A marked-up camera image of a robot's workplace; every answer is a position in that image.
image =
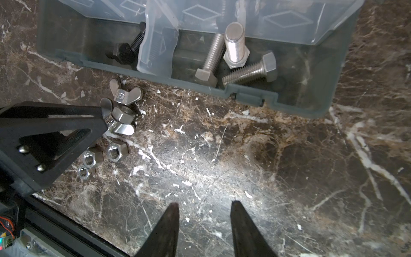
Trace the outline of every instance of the hex nut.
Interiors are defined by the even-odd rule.
[[[272,52],[266,53],[261,58],[264,71],[266,72],[266,79],[267,82],[272,82],[277,79],[278,70],[277,70],[277,62],[275,60],[275,56]]]
[[[224,61],[226,61],[226,64],[230,67],[230,69],[235,69],[235,68],[240,68],[245,65],[247,62],[248,56],[250,55],[250,50],[247,48],[247,46],[244,46],[244,56],[241,59],[241,61],[234,63],[230,60],[228,51],[226,50],[224,54]]]
[[[119,104],[124,104],[128,98],[128,91],[118,88],[116,94],[114,95],[114,101]]]
[[[121,141],[113,141],[108,145],[106,154],[110,161],[119,162],[128,155],[127,144]]]
[[[122,124],[131,124],[136,117],[136,113],[127,106],[114,107],[111,113],[113,118]]]
[[[207,69],[197,69],[194,81],[198,84],[215,88],[218,79]]]
[[[81,160],[87,168],[95,168],[103,162],[103,152],[96,148],[89,148],[81,155]]]
[[[90,177],[93,171],[94,171],[94,168],[89,169],[84,164],[81,164],[79,168],[77,169],[77,175],[82,181],[86,181],[88,180],[88,178]]]

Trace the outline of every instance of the bolt head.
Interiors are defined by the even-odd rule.
[[[20,153],[28,153],[30,152],[30,148],[27,145],[22,145],[18,148]]]
[[[43,172],[43,171],[46,170],[46,166],[44,164],[39,164],[39,165],[37,165],[36,168],[37,168],[37,171],[39,171],[39,172]]]
[[[234,21],[227,26],[225,37],[228,41],[235,42],[242,38],[244,33],[245,31],[242,24],[237,21]]]
[[[247,62],[248,56],[250,55],[250,50],[247,48],[247,46],[244,46],[244,57],[241,59],[241,61],[234,63],[230,60],[228,51],[226,50],[224,54],[224,61],[226,61],[226,64],[230,67],[230,69],[235,69],[235,68],[241,68],[245,65]]]
[[[277,79],[278,70],[275,56],[272,52],[266,53],[262,57],[264,70],[266,71],[267,82],[272,82]]]
[[[215,88],[217,86],[218,79],[210,70],[197,69],[194,81],[198,84]]]
[[[131,64],[136,58],[128,43],[115,44],[114,47],[106,50],[106,56],[110,59],[115,59],[122,65]]]
[[[140,28],[140,31],[141,31],[142,33],[145,32],[145,22],[144,22],[144,21],[140,22],[139,28]]]

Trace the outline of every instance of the marble countertop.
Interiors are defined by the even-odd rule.
[[[0,100],[97,106],[117,74],[36,52],[37,1],[0,2]],[[121,77],[143,100],[129,156],[77,160],[35,196],[134,255],[171,202],[178,256],[233,256],[231,201],[279,256],[411,256],[411,2],[366,1],[329,113],[309,120]]]

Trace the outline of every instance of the stainless steel nut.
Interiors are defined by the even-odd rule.
[[[116,121],[111,115],[105,119],[108,126],[108,131],[116,134],[131,136],[136,131],[136,128],[131,124],[122,124]]]
[[[198,84],[215,88],[217,86],[218,79],[210,70],[197,69],[196,78],[194,81]]]
[[[106,119],[113,111],[113,102],[108,98],[100,100],[100,108],[102,109],[103,119]]]
[[[119,162],[128,155],[127,144],[121,141],[113,141],[107,147],[107,156],[112,162]]]
[[[89,148],[81,155],[81,160],[87,168],[95,168],[103,162],[103,153],[96,148]]]
[[[89,169],[84,164],[81,164],[77,169],[77,175],[82,181],[88,180],[92,172],[94,172],[94,168]]]
[[[261,58],[264,65],[264,71],[266,72],[267,82],[272,82],[277,79],[278,70],[277,70],[277,61],[272,52],[266,53]]]
[[[120,83],[117,79],[110,80],[110,90],[113,94],[114,101],[119,104],[131,105],[141,99],[141,88],[135,87],[129,91],[120,88]]]
[[[224,61],[226,61],[226,64],[230,67],[230,69],[235,69],[235,68],[240,68],[245,65],[247,62],[248,56],[250,55],[250,50],[247,48],[247,46],[244,46],[244,56],[241,59],[241,61],[234,63],[230,60],[228,51],[226,50],[224,54]]]
[[[136,113],[127,106],[114,107],[111,115],[123,124],[131,124],[136,117]]]

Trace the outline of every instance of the stainless steel bolt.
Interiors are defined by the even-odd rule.
[[[227,48],[224,60],[227,65],[231,69],[243,67],[250,51],[245,45],[245,30],[242,24],[237,21],[230,23],[226,28],[224,40]]]
[[[208,55],[203,68],[197,69],[196,71],[194,80],[197,83],[213,88],[217,86],[218,79],[215,77],[214,73],[217,70],[218,64],[220,63],[223,51],[224,35],[217,33],[212,39],[210,50],[208,51]]]
[[[261,58],[261,61],[251,66],[246,66],[223,77],[223,85],[235,83],[243,84],[258,78],[265,77],[267,82],[277,79],[277,62],[272,52]]]
[[[39,164],[39,165],[37,165],[37,170],[39,172],[43,172],[43,171],[46,170],[46,166],[44,164]]]
[[[22,145],[18,148],[20,153],[28,153],[30,152],[30,148],[27,145]]]

